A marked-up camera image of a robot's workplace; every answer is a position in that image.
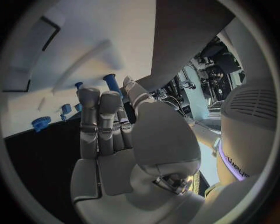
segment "purple light strip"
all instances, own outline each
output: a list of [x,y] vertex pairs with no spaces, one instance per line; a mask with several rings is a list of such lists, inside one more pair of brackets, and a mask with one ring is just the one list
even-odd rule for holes
[[224,152],[222,150],[222,141],[220,141],[219,144],[219,154],[225,164],[225,166],[230,170],[230,172],[239,180],[242,181],[245,179],[244,176],[242,176],[231,164],[228,162],[226,156],[224,155]]

